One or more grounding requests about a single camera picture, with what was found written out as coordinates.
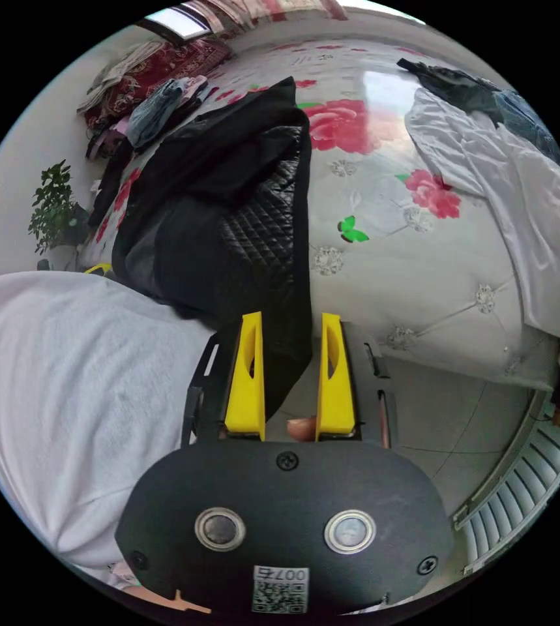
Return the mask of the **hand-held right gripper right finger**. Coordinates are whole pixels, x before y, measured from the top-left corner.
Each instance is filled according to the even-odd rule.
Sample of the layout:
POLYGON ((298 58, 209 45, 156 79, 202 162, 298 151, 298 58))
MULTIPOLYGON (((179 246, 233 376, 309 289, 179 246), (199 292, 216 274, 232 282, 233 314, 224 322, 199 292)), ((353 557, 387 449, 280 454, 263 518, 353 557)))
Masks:
POLYGON ((351 438, 355 410, 347 350, 339 315, 321 315, 316 438, 351 438))

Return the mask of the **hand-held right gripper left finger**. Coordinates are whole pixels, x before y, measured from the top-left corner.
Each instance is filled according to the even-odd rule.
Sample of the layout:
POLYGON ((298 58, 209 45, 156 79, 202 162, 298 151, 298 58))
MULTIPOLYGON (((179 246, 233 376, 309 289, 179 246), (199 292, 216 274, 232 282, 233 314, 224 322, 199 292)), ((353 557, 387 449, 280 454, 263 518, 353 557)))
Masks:
POLYGON ((265 383, 261 312, 242 317, 224 419, 230 436, 265 440, 265 383))

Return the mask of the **person's right hand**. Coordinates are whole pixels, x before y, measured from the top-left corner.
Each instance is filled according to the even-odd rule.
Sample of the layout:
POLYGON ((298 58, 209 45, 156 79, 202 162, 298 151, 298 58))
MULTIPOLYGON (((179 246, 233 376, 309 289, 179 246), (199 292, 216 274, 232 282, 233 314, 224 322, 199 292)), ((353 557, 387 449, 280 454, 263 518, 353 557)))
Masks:
POLYGON ((294 418, 286 422, 287 434, 295 441, 315 441, 316 440, 316 417, 294 418))

